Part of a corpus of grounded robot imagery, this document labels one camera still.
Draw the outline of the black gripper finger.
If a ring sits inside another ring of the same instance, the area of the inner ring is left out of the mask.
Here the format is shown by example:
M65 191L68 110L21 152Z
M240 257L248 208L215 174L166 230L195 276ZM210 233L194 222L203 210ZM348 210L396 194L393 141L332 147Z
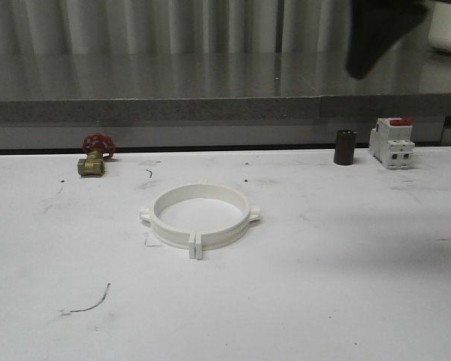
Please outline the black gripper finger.
M423 1L353 0L346 61L349 76L364 78L378 60L428 13Z

